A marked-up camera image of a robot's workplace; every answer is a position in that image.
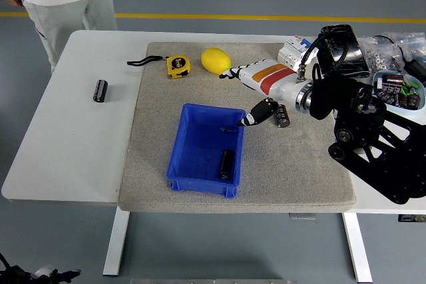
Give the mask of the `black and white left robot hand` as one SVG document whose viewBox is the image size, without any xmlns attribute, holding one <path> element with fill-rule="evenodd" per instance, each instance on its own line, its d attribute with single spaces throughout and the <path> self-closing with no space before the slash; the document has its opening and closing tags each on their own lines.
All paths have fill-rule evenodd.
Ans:
<svg viewBox="0 0 426 284">
<path fill-rule="evenodd" d="M 32 276 L 36 279 L 49 279 L 51 281 L 70 283 L 75 277 L 78 277 L 80 274 L 80 269 L 65 271 L 61 273 L 52 265 L 45 265 L 36 272 L 34 272 Z"/>
</svg>

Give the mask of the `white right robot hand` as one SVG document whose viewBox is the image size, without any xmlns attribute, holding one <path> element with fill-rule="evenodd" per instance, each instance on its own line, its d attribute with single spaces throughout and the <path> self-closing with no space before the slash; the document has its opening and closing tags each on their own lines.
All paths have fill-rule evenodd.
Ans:
<svg viewBox="0 0 426 284">
<path fill-rule="evenodd" d="M 296 106 L 296 98 L 307 80 L 298 81 L 297 72 L 274 59 L 264 59 L 249 65 L 230 68 L 220 78 L 238 79 L 248 88 L 264 96 L 247 115 L 237 122 L 238 126 L 253 126 L 277 113 L 279 103 Z"/>
</svg>

